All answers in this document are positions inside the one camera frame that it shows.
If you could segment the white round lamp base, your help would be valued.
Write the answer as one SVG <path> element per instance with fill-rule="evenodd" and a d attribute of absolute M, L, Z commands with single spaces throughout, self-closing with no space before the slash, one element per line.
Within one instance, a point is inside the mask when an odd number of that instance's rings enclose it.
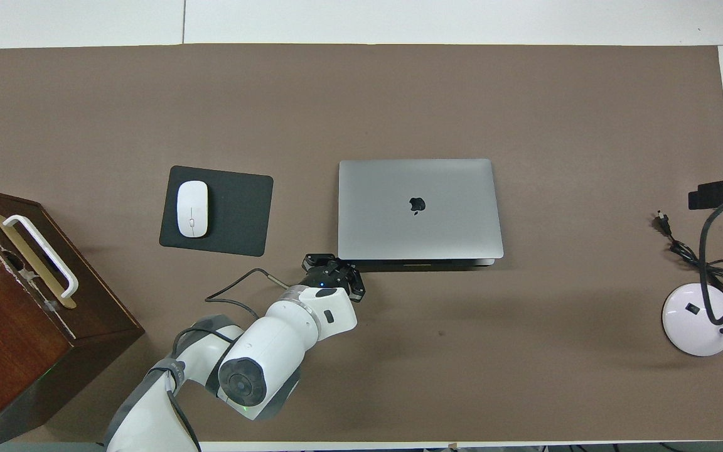
<path fill-rule="evenodd" d="M 723 292 L 707 286 L 705 301 L 701 285 L 677 287 L 663 304 L 661 320 L 665 334 L 680 351 L 694 357 L 711 357 L 723 351 L 723 323 L 715 324 L 707 315 L 710 306 L 715 317 L 723 314 Z"/>

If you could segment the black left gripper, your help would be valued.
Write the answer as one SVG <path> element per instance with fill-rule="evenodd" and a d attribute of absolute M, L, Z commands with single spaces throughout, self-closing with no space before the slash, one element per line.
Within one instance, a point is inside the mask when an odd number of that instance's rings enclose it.
<path fill-rule="evenodd" d="M 361 303 L 367 293 L 361 273 L 353 264 L 329 264 L 337 259 L 333 254 L 306 254 L 303 269 L 307 270 L 302 285 L 344 289 L 353 303 Z"/>

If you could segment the black mouse pad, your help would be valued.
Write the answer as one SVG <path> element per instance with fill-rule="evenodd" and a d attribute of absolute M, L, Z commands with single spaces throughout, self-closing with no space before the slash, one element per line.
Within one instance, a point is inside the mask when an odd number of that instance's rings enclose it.
<path fill-rule="evenodd" d="M 207 188 L 208 224 L 203 235 L 181 231 L 178 193 L 189 182 Z M 162 246 L 261 257 L 266 249 L 274 180 L 269 175 L 176 165 L 170 169 L 159 232 Z"/>

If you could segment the brown table mat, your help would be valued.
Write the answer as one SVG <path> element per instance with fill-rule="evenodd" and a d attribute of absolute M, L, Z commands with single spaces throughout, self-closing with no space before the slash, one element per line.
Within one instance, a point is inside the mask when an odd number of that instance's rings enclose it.
<path fill-rule="evenodd" d="M 247 269 L 297 281 L 336 252 L 338 164 L 489 158 L 505 257 L 365 274 L 358 326 L 307 353 L 272 420 L 200 386 L 205 441 L 723 439 L 723 352 L 661 306 L 695 279 L 697 185 L 723 179 L 714 46 L 215 44 L 0 50 L 0 192 L 42 203 L 144 327 L 28 440 L 99 438 L 177 332 Z M 261 257 L 162 246 L 173 166 L 274 180 Z"/>

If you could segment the dark wooden box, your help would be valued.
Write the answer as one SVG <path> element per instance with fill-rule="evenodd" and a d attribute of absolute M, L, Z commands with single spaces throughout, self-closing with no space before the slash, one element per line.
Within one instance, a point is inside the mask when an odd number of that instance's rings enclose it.
<path fill-rule="evenodd" d="M 43 206 L 0 193 L 0 215 L 37 226 L 78 279 L 66 309 L 0 230 L 0 444 L 41 426 L 144 334 Z"/>

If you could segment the white computer mouse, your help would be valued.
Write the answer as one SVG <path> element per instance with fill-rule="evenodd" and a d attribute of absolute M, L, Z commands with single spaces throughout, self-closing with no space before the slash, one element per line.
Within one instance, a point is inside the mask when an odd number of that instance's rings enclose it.
<path fill-rule="evenodd" d="M 208 234 L 209 188 L 203 181 L 183 182 L 177 191 L 176 218 L 179 234 L 198 239 Z"/>

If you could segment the grey aluminium laptop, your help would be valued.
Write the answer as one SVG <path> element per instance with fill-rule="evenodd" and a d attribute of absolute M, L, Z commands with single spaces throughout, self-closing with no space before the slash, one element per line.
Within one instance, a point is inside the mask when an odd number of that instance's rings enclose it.
<path fill-rule="evenodd" d="M 338 255 L 358 263 L 490 266 L 505 256 L 488 158 L 343 160 Z"/>

